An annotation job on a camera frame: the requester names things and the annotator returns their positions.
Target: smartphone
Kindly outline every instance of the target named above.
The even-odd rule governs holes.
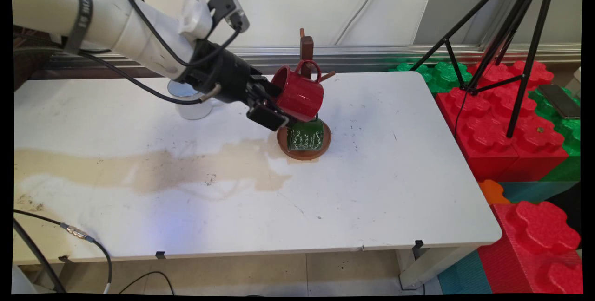
[[[539,85],[537,87],[564,119],[581,117],[581,107],[572,100],[558,85]]]

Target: tile floor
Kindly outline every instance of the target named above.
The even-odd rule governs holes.
[[[70,293],[101,293],[106,270],[104,262],[67,264],[60,279]],[[423,288],[400,289],[394,250],[114,262],[110,293],[151,271],[164,272],[176,295],[423,295]],[[125,294],[170,294],[170,289],[163,276],[152,274]],[[425,294],[442,294],[436,278]]]

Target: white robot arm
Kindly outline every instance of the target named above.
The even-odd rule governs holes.
[[[194,44],[178,33],[178,21],[145,2],[136,0],[136,3],[170,48],[189,62]],[[164,77],[177,79],[182,74],[185,67],[155,39],[128,0],[92,0],[92,5],[85,41],[111,49]],[[79,0],[13,0],[13,24],[69,36],[78,11]]]
[[[272,101],[278,87],[225,44],[206,40],[223,19],[234,36],[249,27],[238,0],[184,0],[178,20],[143,0],[13,0],[14,25],[66,36],[72,53],[89,41],[223,102],[243,102],[246,116],[271,130],[297,121]]]

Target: wooden base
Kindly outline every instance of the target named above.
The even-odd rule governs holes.
[[[312,159],[321,157],[331,144],[331,130],[329,126],[323,121],[323,147],[319,151],[289,151],[287,150],[287,127],[283,127],[277,131],[277,143],[281,150],[293,159],[299,161],[310,161]]]

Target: cable connector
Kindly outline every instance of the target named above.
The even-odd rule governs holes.
[[[60,227],[66,229],[66,231],[68,231],[69,233],[71,233],[72,235],[81,238],[85,241],[88,242],[94,242],[95,238],[89,236],[87,233],[85,233],[84,231],[82,231],[81,229],[78,229],[77,227],[73,227],[72,225],[68,225],[66,223],[60,223]]]

